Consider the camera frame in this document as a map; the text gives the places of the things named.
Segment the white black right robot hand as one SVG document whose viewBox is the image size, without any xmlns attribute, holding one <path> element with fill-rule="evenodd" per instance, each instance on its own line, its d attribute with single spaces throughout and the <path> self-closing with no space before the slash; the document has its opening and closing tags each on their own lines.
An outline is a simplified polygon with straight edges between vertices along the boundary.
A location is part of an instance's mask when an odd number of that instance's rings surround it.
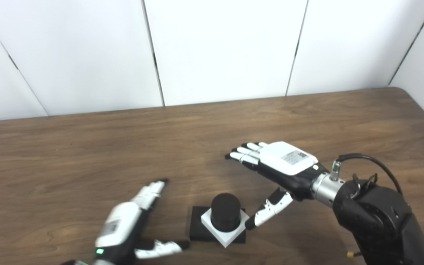
<svg viewBox="0 0 424 265">
<path fill-rule="evenodd" d="M 293 201 L 314 200 L 312 186 L 328 173 L 318 159 L 284 142 L 244 143 L 225 155 L 278 185 L 246 222 L 252 230 L 284 210 Z"/>
</svg>

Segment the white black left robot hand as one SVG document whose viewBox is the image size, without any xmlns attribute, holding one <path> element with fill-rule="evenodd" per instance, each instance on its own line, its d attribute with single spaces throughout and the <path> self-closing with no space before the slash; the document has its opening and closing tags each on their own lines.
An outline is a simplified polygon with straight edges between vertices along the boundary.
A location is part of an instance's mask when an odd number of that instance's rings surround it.
<svg viewBox="0 0 424 265">
<path fill-rule="evenodd" d="M 94 265 L 131 265 L 136 260 L 161 258 L 190 247 L 189 240 L 142 238 L 149 216 L 168 181 L 152 181 L 131 200 L 113 207 L 95 241 Z"/>
</svg>

